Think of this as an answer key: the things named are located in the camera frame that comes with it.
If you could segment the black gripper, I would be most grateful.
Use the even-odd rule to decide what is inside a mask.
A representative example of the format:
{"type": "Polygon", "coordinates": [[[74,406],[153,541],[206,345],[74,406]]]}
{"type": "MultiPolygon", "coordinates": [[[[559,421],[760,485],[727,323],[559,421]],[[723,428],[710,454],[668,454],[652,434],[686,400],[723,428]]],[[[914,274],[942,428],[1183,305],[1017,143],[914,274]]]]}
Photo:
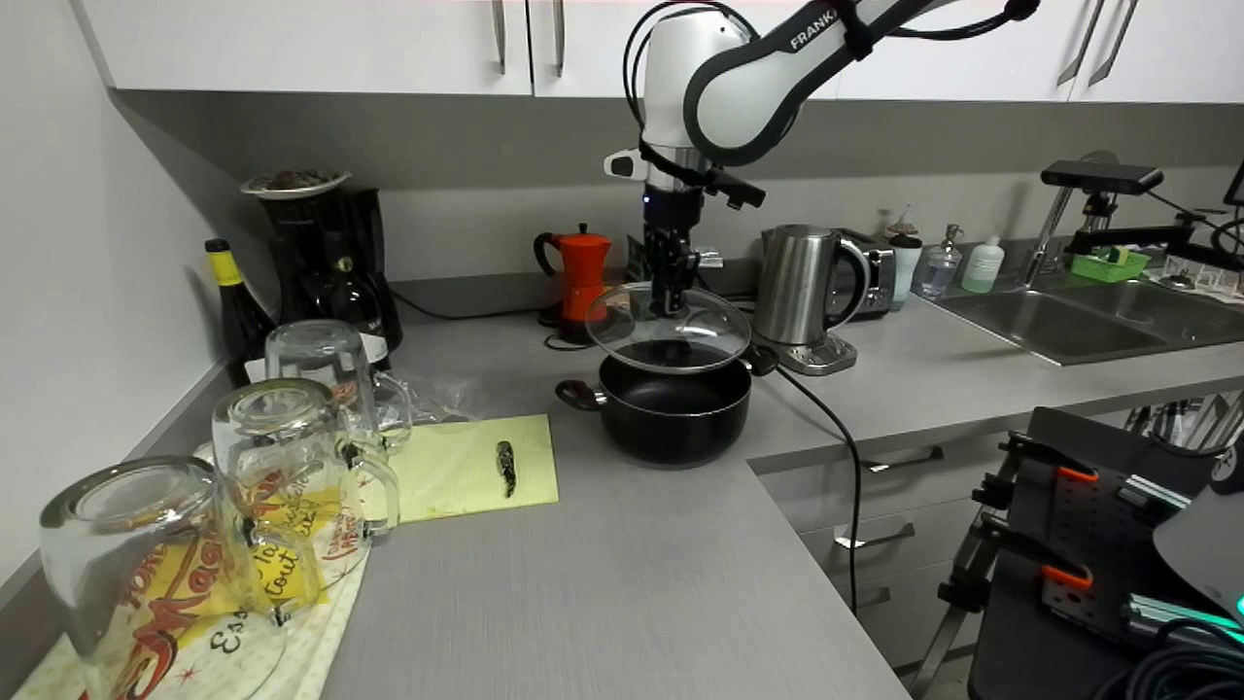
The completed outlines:
{"type": "Polygon", "coordinates": [[[659,319],[682,319],[690,316],[690,290],[695,277],[695,259],[690,247],[690,235],[699,227],[704,196],[699,191],[659,191],[651,187],[640,200],[644,218],[644,259],[652,286],[651,312],[659,319]]]}

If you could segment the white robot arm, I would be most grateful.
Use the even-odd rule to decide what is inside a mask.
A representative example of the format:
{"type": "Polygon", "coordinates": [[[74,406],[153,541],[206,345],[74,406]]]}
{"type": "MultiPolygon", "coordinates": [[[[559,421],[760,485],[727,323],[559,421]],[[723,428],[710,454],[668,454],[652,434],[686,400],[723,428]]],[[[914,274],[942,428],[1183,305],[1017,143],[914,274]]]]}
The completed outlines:
{"type": "Polygon", "coordinates": [[[1003,0],[959,29],[919,29],[947,0],[804,0],[765,34],[727,0],[660,0],[626,34],[618,77],[636,124],[630,148],[652,305],[671,319],[695,281],[692,227],[708,196],[763,208],[735,167],[770,157],[801,107],[884,39],[959,43],[1021,23],[1041,0],[1003,0]]]}

